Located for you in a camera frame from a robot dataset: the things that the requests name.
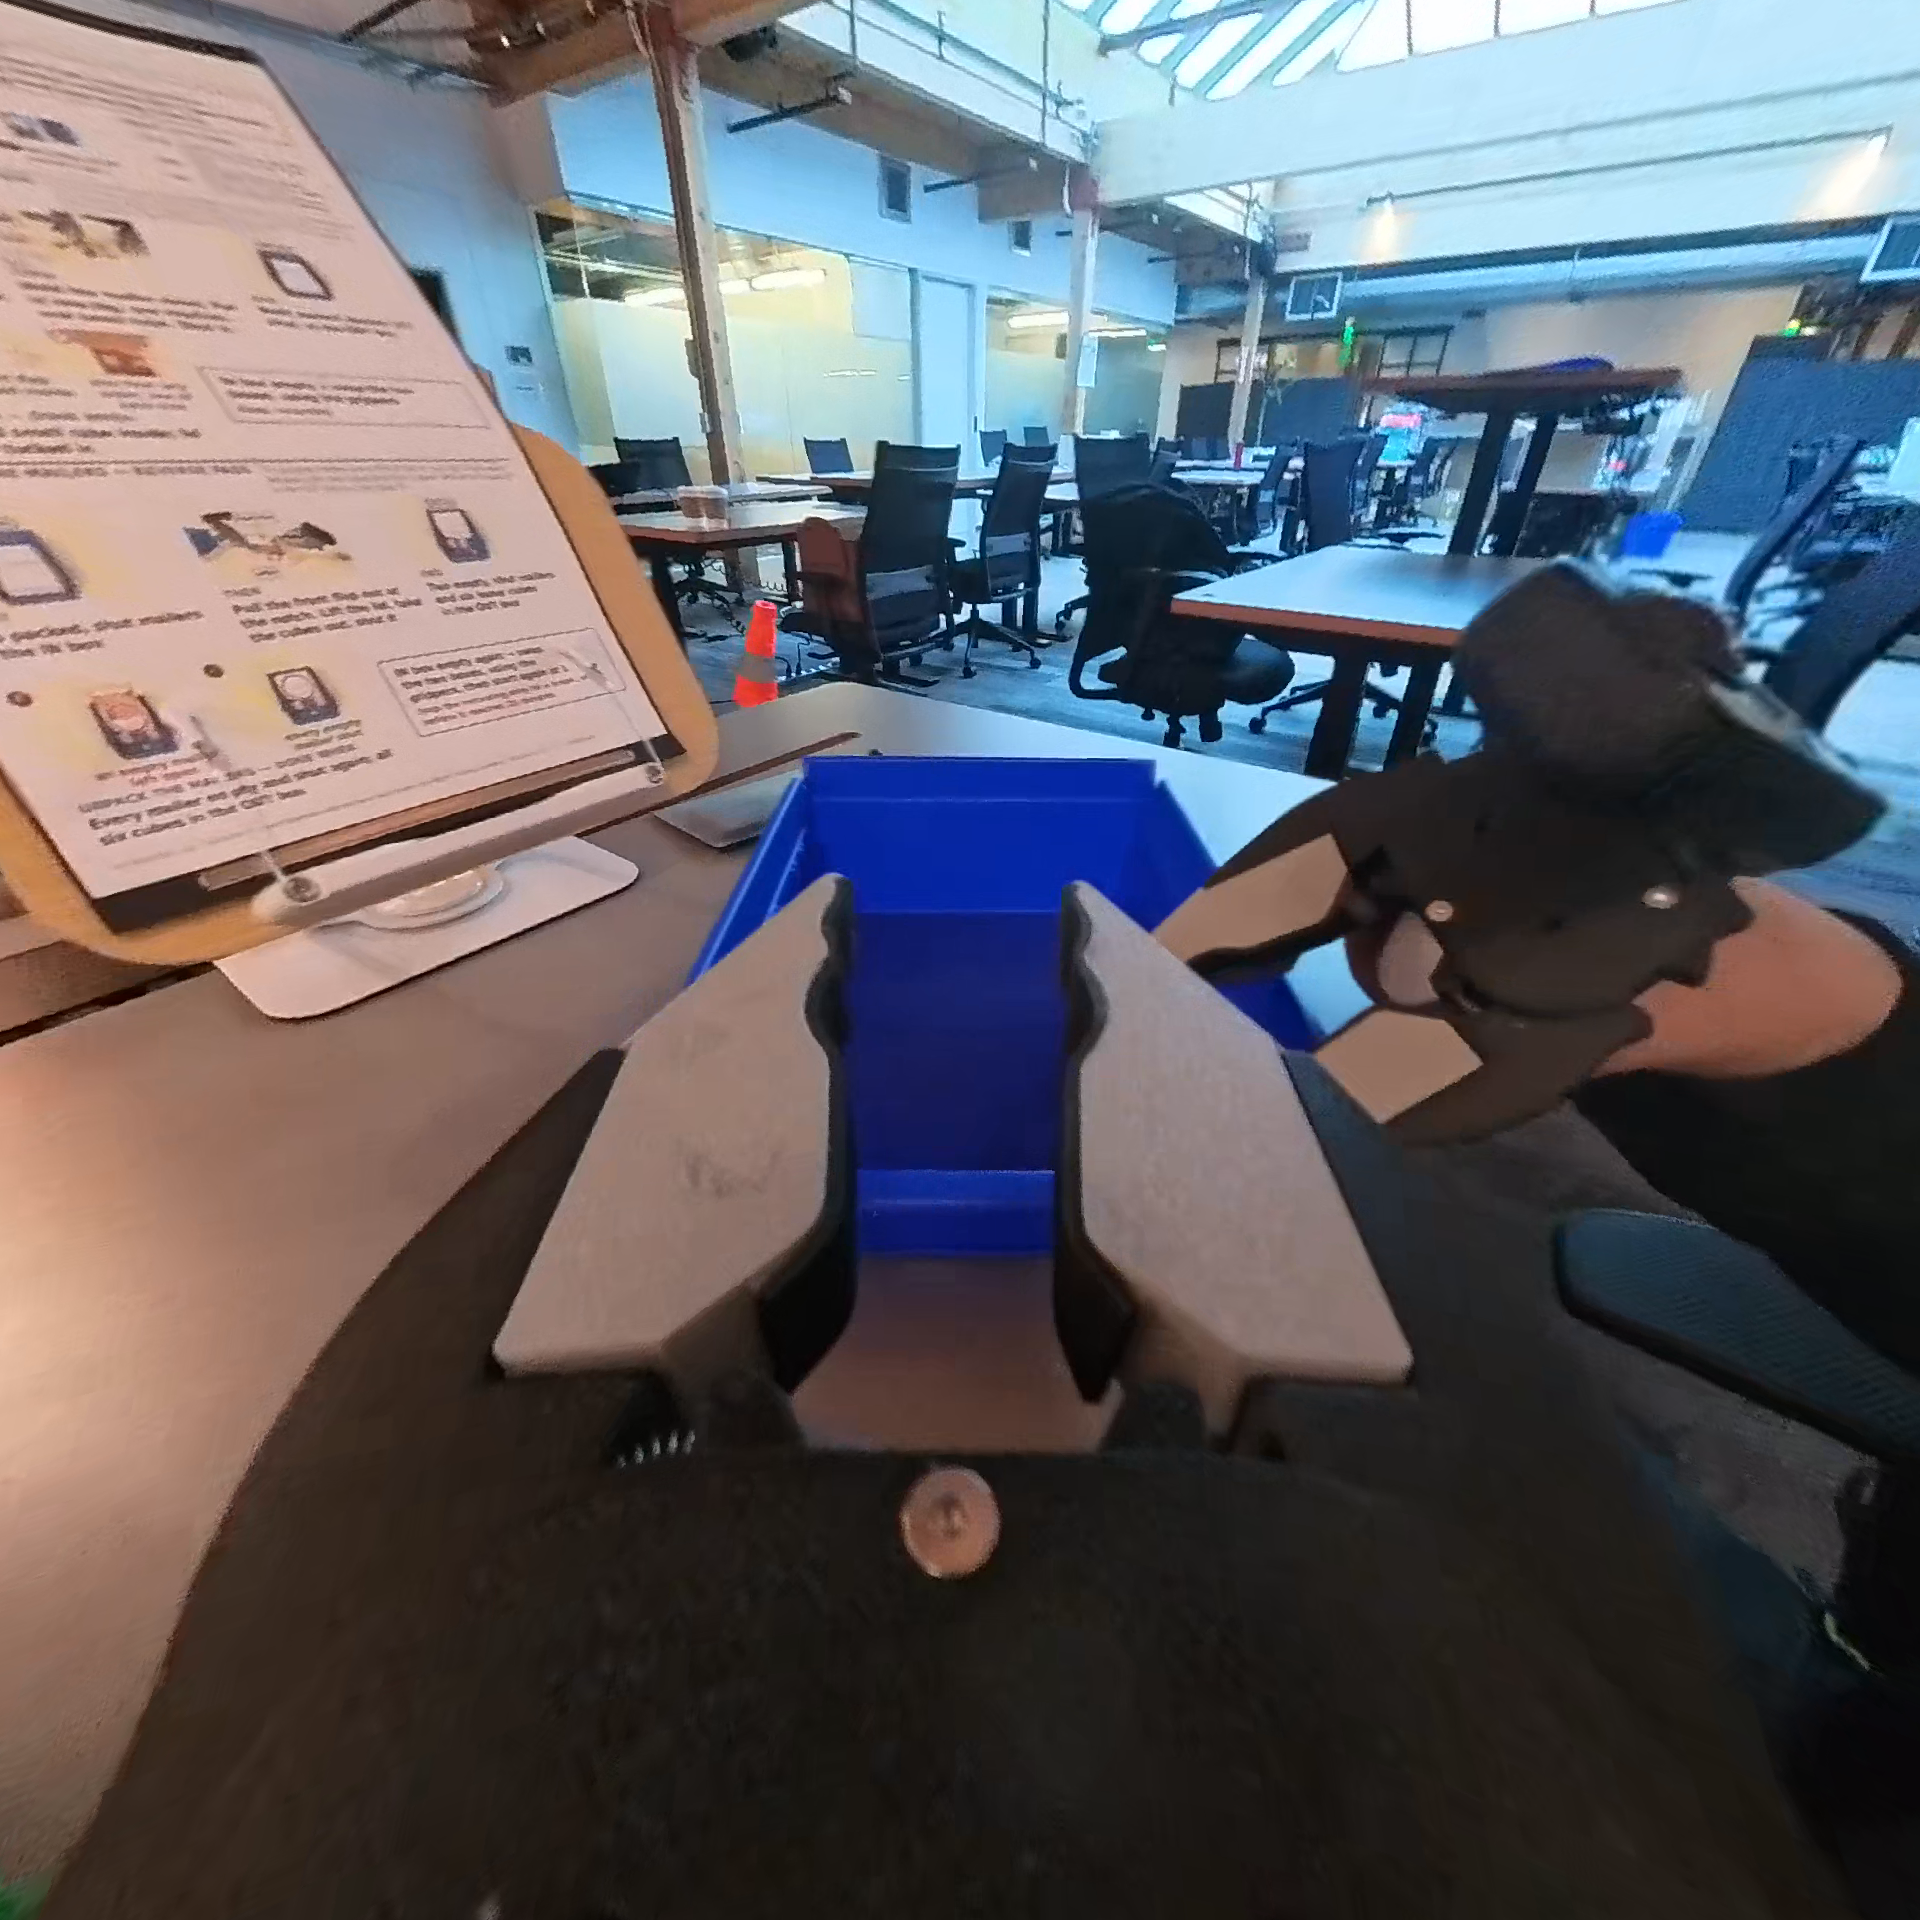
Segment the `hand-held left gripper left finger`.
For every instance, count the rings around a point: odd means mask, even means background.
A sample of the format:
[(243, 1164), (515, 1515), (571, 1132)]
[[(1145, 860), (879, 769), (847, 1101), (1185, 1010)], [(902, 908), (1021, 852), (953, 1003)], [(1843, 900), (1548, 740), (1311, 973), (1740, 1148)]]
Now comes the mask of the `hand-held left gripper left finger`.
[(630, 1036), (495, 1333), (506, 1377), (791, 1393), (847, 1331), (852, 929), (829, 873)]

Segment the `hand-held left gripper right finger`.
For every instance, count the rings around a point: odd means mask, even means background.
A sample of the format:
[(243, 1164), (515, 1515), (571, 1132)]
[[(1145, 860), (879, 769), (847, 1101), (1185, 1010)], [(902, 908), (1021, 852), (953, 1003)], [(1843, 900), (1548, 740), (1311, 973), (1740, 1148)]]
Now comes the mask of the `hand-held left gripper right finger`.
[(1412, 1387), (1284, 1049), (1084, 881), (1061, 973), (1052, 1324), (1077, 1396)]

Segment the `blue plastic bin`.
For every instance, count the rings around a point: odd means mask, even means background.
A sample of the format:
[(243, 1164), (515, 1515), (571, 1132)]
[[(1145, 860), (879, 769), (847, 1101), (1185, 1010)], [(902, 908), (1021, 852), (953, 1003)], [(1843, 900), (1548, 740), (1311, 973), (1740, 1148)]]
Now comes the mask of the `blue plastic bin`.
[(1063, 1134), (1065, 886), (1153, 929), (1217, 865), (1145, 760), (811, 760), (690, 978), (811, 883), (846, 877), (858, 1250), (1041, 1258)]

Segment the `person's right forearm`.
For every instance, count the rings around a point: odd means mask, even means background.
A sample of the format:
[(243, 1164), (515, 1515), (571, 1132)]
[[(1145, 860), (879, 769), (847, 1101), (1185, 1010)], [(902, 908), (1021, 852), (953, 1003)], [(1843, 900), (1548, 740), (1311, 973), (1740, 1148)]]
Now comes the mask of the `person's right forearm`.
[(1850, 1331), (1918, 1355), (1915, 949), (1861, 925), (1903, 968), (1903, 996), (1858, 1046), (1796, 1072), (1605, 1075), (1574, 1108), (1653, 1189), (1763, 1250)]

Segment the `person's right hand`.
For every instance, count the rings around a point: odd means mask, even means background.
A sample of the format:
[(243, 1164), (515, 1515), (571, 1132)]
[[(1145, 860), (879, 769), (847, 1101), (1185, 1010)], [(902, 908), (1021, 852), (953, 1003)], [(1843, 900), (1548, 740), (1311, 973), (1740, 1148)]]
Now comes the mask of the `person's right hand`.
[(1713, 949), (1695, 986), (1639, 996), (1649, 1034), (1596, 1075), (1758, 1080), (1836, 1059), (1897, 1010), (1903, 968), (1861, 925), (1773, 881), (1737, 881), (1749, 924)]

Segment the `wooden office desk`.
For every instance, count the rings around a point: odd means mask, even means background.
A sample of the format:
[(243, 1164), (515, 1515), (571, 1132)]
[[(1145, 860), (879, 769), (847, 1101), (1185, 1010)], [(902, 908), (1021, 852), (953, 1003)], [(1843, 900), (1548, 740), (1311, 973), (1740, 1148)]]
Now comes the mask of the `wooden office desk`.
[(1599, 358), (1574, 358), (1539, 369), (1507, 369), (1478, 376), (1369, 376), (1361, 381), (1365, 398), (1418, 402), (1442, 416), (1476, 416), (1478, 443), (1468, 486), (1454, 517), (1447, 545), (1451, 557), (1475, 557), (1494, 515), (1498, 480), (1503, 450), (1518, 421), (1531, 421), (1531, 434), (1518, 469), (1516, 505), (1494, 537), (1494, 557), (1516, 554), (1519, 528), (1535, 497), (1553, 452), (1553, 441), (1566, 421), (1589, 422), (1625, 416), (1653, 401), (1667, 401), (1685, 389), (1681, 369), (1615, 369)]
[(1418, 556), (1394, 547), (1339, 545), (1261, 565), (1170, 598), (1178, 618), (1236, 634), (1279, 635), (1333, 660), (1303, 771), (1338, 782), (1350, 771), (1361, 707), (1375, 665), (1401, 665), (1407, 682), (1385, 764), (1410, 760), (1423, 740), (1451, 652), (1502, 592), (1543, 560)]
[(706, 557), (755, 554), (772, 547), (782, 556), (783, 586), (775, 589), (782, 604), (801, 598), (801, 530), (810, 521), (859, 528), (865, 510), (829, 501), (745, 502), (727, 520), (699, 520), (683, 513), (617, 513), (633, 554), (646, 566), (662, 610), (682, 614), (682, 577), (676, 570), (701, 566)]

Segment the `dark acoustic partition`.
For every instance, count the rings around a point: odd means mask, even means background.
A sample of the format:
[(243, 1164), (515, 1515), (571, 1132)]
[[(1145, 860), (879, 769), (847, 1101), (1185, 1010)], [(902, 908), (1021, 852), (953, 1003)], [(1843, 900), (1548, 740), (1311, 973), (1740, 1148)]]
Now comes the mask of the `dark acoustic partition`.
[(1690, 532), (1751, 536), (1782, 502), (1795, 448), (1894, 448), (1915, 416), (1915, 356), (1751, 353), (1675, 510)]

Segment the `grey laptop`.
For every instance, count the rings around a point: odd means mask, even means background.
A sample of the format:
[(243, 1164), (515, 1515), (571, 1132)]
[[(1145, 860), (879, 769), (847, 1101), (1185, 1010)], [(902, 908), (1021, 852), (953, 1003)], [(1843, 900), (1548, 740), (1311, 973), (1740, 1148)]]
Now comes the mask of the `grey laptop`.
[(834, 731), (788, 752), (742, 764), (687, 798), (659, 806), (651, 818), (706, 851), (745, 849), (766, 833), (810, 761), (851, 752), (859, 738), (854, 729)]

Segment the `group of black office chairs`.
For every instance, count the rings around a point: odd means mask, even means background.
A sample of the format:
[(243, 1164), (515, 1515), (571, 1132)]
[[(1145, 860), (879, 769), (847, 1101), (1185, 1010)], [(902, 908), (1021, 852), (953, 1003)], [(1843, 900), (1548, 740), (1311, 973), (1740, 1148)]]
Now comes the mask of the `group of black office chairs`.
[[(599, 505), (628, 513), (610, 492), (601, 490)], [(1185, 723), (1193, 723), (1207, 742), (1221, 740), (1221, 713), (1229, 707), (1261, 712), (1286, 704), (1294, 693), (1322, 709), (1322, 694), (1333, 675), (1329, 656), (1310, 654), (1303, 645), (1284, 645), (1279, 635), (1233, 632), (1219, 622), (1181, 618), (1167, 610), (1179, 592), (1212, 586), (1257, 566), (1172, 566), (1170, 560), (1213, 547), (1217, 539), (1191, 513), (1188, 501), (1153, 486), (1115, 492), (1094, 502), (1094, 532), (1089, 552), (1091, 604), (1078, 642), (1069, 660), (1069, 694), (1078, 704), (1140, 709), (1145, 717), (1163, 723), (1163, 742), (1185, 742)], [(831, 545), (851, 556), (866, 528), (839, 528), (819, 520), (801, 530), (801, 560), (807, 539)], [(941, 566), (907, 566), (858, 577), (801, 574), (801, 598), (780, 604), (778, 612), (791, 625), (780, 626), (780, 642), (793, 640), (801, 659), (782, 677), (780, 694), (846, 684), (900, 690), (916, 697), (948, 690), (957, 677), (924, 680), (907, 668), (953, 648), (953, 665), (971, 665), (971, 640), (991, 638), (1023, 642), (1020, 632), (988, 620), (948, 626), (948, 601), (957, 598), (966, 562), (950, 557)], [(1569, 592), (1596, 587), (1615, 592), (1628, 612), (1706, 614), (1710, 645), (1737, 645), (1732, 625), (1702, 601), (1675, 592), (1657, 592), (1650, 578), (1610, 578), (1591, 574), (1571, 560), (1545, 560), (1519, 586), (1502, 592), (1492, 608), (1503, 620), (1503, 635), (1516, 634), (1519, 618), (1543, 625), (1548, 640), (1522, 645), (1522, 665), (1545, 672), (1549, 693), (1571, 693), (1577, 684), (1573, 654), (1573, 612)], [(1447, 672), (1451, 684), (1475, 697), (1486, 670), (1455, 664), (1468, 638), (1461, 634)]]

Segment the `dark swivel chair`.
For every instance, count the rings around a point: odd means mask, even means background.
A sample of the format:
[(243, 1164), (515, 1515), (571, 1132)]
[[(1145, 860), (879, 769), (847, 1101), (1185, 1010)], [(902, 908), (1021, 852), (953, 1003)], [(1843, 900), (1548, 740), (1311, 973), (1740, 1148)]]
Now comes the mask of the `dark swivel chair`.
[(1878, 1466), (1918, 1466), (1918, 1380), (1714, 1230), (1619, 1209), (1553, 1232), (1553, 1278), (1585, 1325)]

